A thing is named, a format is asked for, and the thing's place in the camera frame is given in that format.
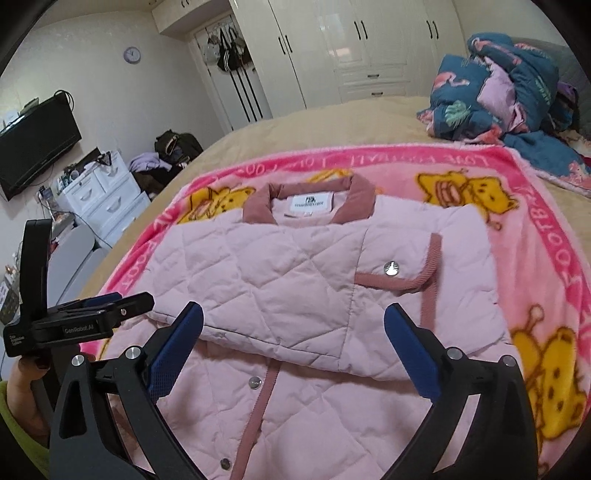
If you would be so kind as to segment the person's left hand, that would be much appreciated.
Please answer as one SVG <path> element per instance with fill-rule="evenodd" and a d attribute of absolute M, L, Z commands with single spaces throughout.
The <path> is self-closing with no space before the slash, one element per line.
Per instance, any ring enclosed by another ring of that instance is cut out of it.
<path fill-rule="evenodd" d="M 7 384 L 7 405 L 23 430 L 39 443 L 46 443 L 49 427 L 35 400 L 32 383 L 41 380 L 47 369 L 39 368 L 33 360 L 20 358 L 13 366 Z"/>

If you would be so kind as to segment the green sleeve forearm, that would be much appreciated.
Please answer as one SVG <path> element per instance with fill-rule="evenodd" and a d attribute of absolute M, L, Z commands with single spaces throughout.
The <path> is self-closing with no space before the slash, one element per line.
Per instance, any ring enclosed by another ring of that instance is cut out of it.
<path fill-rule="evenodd" d="M 1 478 L 46 479 L 48 449 L 31 438 L 10 413 L 7 381 L 1 382 Z"/>

